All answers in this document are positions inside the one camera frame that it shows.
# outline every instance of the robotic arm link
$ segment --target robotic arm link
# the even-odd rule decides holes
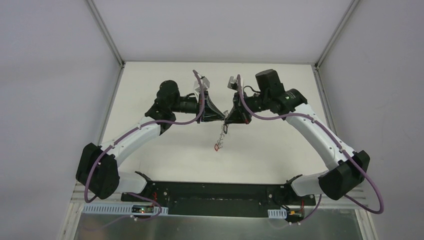
[[[251,121],[251,116],[262,120],[286,120],[295,127],[306,140],[319,153],[329,171],[313,175],[298,175],[287,181],[287,186],[293,191],[285,196],[285,200],[308,194],[326,194],[333,200],[345,196],[362,208],[374,214],[384,211],[383,198],[376,184],[367,175],[366,171],[370,157],[365,151],[356,152],[353,148],[341,141],[331,132],[316,113],[308,105],[306,98],[296,89],[284,90],[278,74],[269,69],[256,74],[260,94],[255,93],[247,97],[243,92],[240,75],[234,80],[230,78],[228,87],[238,90],[234,94],[233,109],[226,119],[226,123],[246,123]],[[271,110],[278,114],[275,117],[262,117],[254,112]],[[367,179],[373,187],[379,200],[380,209],[372,210],[357,202],[347,193]]]
[[[99,146],[89,143],[84,147],[76,179],[85,185],[84,198],[87,203],[96,197],[106,199],[113,193],[140,193],[146,185],[146,176],[137,172],[121,172],[118,171],[118,167],[131,153],[163,134],[171,125],[224,120],[224,114],[209,98],[208,79],[195,70],[193,72],[199,84],[195,89],[197,96],[201,96],[198,101],[194,102],[196,97],[191,97],[191,94],[181,97],[176,82],[164,81],[159,87],[152,107],[138,123],[125,133]],[[197,115],[187,122],[175,122],[173,112],[197,113]],[[88,189],[95,194],[92,199],[88,199]]]

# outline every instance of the metal frame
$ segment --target metal frame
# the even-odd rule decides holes
[[[293,62],[293,61],[202,61],[202,60],[167,60],[167,61],[161,61],[161,60],[131,60],[126,59],[125,62],[132,62],[132,63],[212,63],[212,64],[286,64],[286,65],[314,65],[315,62]]]
[[[58,240],[73,240],[83,212],[84,203],[71,202],[67,208],[65,222],[60,229]]]
[[[323,86],[323,82],[321,81],[320,72],[314,65],[311,65],[313,76],[315,77],[316,87],[318,88],[319,99],[321,99],[321,105],[324,109],[325,120],[327,122],[327,126],[331,131],[337,135],[336,127],[333,121],[333,112],[330,107],[330,101],[327,97],[326,91]]]
[[[337,27],[335,28],[334,32],[332,33],[330,40],[328,41],[327,45],[324,48],[324,51],[322,51],[321,56],[319,56],[318,61],[316,62],[315,66],[320,69],[320,66],[323,64],[324,60],[326,59],[329,51],[334,46],[334,43],[339,38],[342,30],[345,28],[346,23],[351,18],[352,14],[354,13],[356,7],[360,3],[361,0],[352,0],[347,7],[347,10],[344,12],[343,17],[341,18],[340,22],[338,23]]]
[[[118,87],[119,87],[119,84],[121,83],[122,75],[124,74],[124,68],[125,68],[125,63],[119,69],[116,84],[115,84],[115,87],[113,88],[112,95],[110,96],[109,104],[107,105],[106,116],[104,116],[103,121],[101,123],[101,131],[97,138],[97,144],[102,143],[103,136],[105,135],[106,124],[108,123],[109,116],[111,115],[112,106],[114,105],[115,97],[117,96]]]
[[[95,23],[97,24],[98,29],[100,30],[101,34],[104,37],[104,40],[106,41],[107,45],[109,46],[110,50],[112,51],[113,55],[115,56],[116,61],[118,62],[119,66],[121,68],[124,66],[124,60],[121,57],[121,54],[118,51],[117,46],[115,45],[114,40],[111,37],[111,34],[109,33],[108,28],[106,27],[105,22],[103,21],[102,16],[99,13],[99,10],[96,7],[96,4],[93,0],[85,0],[85,3],[87,4],[87,8],[90,10],[91,15],[94,18]]]
[[[379,240],[371,214],[364,209],[355,210],[363,240]]]

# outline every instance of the black joint housing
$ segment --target black joint housing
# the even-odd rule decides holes
[[[272,113],[283,115],[294,112],[297,106],[307,103],[307,99],[293,88],[274,98],[268,105]]]
[[[177,118],[171,108],[179,99],[180,91],[178,90],[177,83],[173,80],[166,80],[160,84],[153,105],[144,115],[154,120],[168,120],[174,122]],[[164,122],[158,124],[160,125],[160,134],[163,134],[172,125]]]
[[[244,101],[246,102],[246,105],[249,107],[249,109],[254,113],[259,113],[269,109],[257,93],[255,93],[253,96],[245,97]]]
[[[268,69],[255,75],[256,82],[261,93],[269,90],[270,97],[275,98],[285,92],[284,86],[278,77],[277,71]]]
[[[197,114],[199,112],[199,104],[194,96],[181,96],[171,110],[174,113]]]
[[[75,178],[84,186],[94,162],[102,152],[101,147],[94,143],[89,143],[82,150]],[[106,199],[115,192],[119,185],[118,165],[115,156],[108,154],[105,154],[99,163],[100,165],[95,167],[88,189],[98,198]]]
[[[367,172],[370,156],[365,151],[355,152],[352,159]],[[349,160],[318,178],[322,191],[333,200],[339,200],[363,181],[364,176]]]

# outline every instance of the white wall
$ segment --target white wall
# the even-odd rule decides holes
[[[371,156],[383,240],[424,235],[423,12],[422,0],[362,1],[321,67],[337,133]]]
[[[119,70],[86,4],[0,3],[0,239],[52,240]]]
[[[315,63],[351,0],[96,0],[126,61]]]

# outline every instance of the red wire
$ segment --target red wire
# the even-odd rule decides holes
[[[154,197],[154,201],[156,202],[158,200],[158,194],[154,192],[152,196]]]

